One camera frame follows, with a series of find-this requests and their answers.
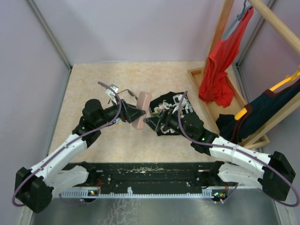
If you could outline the pink glasses case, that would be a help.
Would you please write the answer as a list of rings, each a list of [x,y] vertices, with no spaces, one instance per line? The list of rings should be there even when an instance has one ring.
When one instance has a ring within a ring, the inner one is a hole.
[[[152,94],[149,92],[141,91],[139,93],[138,100],[136,103],[136,108],[142,110],[143,115],[132,122],[132,126],[136,130],[142,130],[144,127],[145,123],[143,120],[146,118],[147,113],[149,111],[151,98],[152,98]]]

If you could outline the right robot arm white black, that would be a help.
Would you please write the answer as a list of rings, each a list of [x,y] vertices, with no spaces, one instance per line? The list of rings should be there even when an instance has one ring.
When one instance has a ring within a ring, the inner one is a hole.
[[[170,128],[190,140],[197,152],[218,158],[209,174],[210,182],[216,186],[223,182],[253,186],[279,202],[284,202],[292,189],[295,171],[284,154],[261,153],[234,144],[205,129],[194,112],[180,117],[163,109],[143,121],[153,131]]]

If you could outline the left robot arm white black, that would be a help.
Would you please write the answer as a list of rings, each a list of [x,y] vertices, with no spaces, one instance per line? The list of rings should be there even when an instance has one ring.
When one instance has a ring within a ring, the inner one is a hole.
[[[101,130],[117,118],[142,129],[143,118],[148,112],[150,97],[139,97],[136,106],[122,100],[119,104],[103,109],[97,99],[86,102],[79,124],[67,140],[47,158],[30,169],[22,167],[16,173],[15,191],[12,197],[33,212],[42,212],[52,199],[69,188],[85,183],[94,185],[98,175],[86,162],[69,171],[63,168],[77,155],[88,149],[101,135]]]

